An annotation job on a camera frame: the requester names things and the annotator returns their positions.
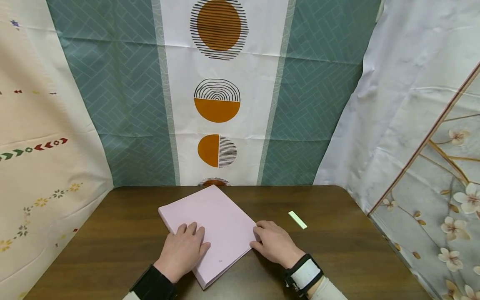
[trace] black wrist strap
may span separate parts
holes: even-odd
[[[140,300],[173,300],[177,295],[173,283],[153,265],[135,282],[130,292]]]
[[[313,263],[318,267],[320,272],[314,278],[312,278],[311,281],[304,288],[299,288],[298,284],[293,280],[292,275],[295,274],[295,272],[297,272],[300,269],[300,267],[302,267],[303,264],[309,260],[313,261]],[[287,287],[293,286],[298,296],[306,299],[307,291],[313,285],[315,285],[315,283],[317,283],[320,280],[320,278],[322,278],[323,275],[324,275],[324,272],[322,271],[320,266],[317,264],[317,262],[313,259],[313,257],[310,254],[306,254],[302,258],[300,258],[300,260],[291,269],[286,270],[285,281],[287,283]]]

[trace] pink paper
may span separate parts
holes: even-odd
[[[251,248],[255,222],[215,185],[158,209],[170,232],[185,223],[205,227],[212,245],[193,273],[206,289]]]

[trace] small green eraser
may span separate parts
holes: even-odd
[[[299,218],[299,216],[297,216],[297,214],[295,214],[293,211],[289,212],[288,214],[290,215],[290,217],[292,217],[292,219],[293,219],[302,229],[307,228],[307,224],[305,224],[305,223]]]

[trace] wooden table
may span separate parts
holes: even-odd
[[[201,187],[113,190],[25,299],[122,299],[160,255],[167,228],[159,206]],[[429,300],[430,297],[343,189],[334,186],[222,187],[252,219],[272,220],[309,252],[349,300]],[[290,218],[295,211],[308,225]],[[206,291],[189,273],[177,299],[298,299],[283,273],[250,251]]]

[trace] white sleeve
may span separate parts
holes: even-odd
[[[311,300],[347,300],[347,298],[324,276]]]
[[[123,300],[140,300],[135,292],[128,293]]]

